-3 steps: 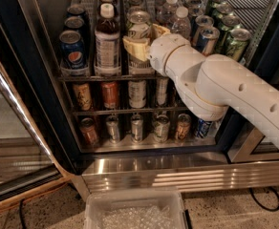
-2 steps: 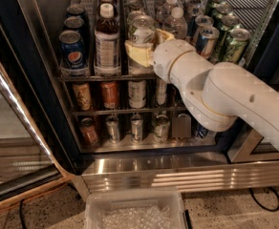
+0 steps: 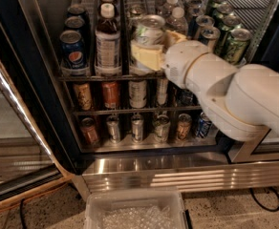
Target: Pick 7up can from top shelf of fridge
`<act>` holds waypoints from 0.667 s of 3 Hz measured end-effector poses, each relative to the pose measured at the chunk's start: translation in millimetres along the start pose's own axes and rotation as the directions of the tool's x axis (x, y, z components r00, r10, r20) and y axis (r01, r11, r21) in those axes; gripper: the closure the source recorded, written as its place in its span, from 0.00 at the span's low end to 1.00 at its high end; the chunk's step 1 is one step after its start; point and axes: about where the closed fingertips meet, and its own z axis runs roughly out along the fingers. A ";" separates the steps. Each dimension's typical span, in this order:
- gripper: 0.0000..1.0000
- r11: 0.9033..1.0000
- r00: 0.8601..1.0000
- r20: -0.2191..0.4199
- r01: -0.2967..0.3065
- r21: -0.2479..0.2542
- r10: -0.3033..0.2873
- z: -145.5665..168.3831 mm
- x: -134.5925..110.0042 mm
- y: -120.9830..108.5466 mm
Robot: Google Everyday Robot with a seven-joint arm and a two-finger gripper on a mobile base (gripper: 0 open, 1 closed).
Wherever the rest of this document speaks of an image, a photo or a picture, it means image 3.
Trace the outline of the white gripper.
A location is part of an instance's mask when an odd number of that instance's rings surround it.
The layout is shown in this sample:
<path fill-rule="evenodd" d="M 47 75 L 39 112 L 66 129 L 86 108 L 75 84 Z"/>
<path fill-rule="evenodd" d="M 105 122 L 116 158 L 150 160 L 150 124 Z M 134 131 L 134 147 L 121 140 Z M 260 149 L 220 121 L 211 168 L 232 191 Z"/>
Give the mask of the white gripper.
<path fill-rule="evenodd" d="M 131 42 L 131 54 L 143 66 L 153 71 L 159 71 L 163 66 L 166 78 L 180 87 L 185 88 L 185 79 L 193 63 L 209 53 L 208 46 L 199 41 L 185 41 L 186 36 L 167 30 L 164 45 L 169 48 L 163 54 L 163 45 L 142 45 L 137 41 Z"/>

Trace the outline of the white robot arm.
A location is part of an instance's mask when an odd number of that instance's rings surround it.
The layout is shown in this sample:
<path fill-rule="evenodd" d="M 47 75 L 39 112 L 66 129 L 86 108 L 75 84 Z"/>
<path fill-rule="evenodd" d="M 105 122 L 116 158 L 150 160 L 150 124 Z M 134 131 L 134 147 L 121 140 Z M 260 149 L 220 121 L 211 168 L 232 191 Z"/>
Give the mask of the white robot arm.
<path fill-rule="evenodd" d="M 173 31 L 163 45 L 130 42 L 132 56 L 145 67 L 196 95 L 202 110 L 225 135 L 250 141 L 265 126 L 279 135 L 279 73 L 258 64 L 237 68 L 208 46 Z"/>

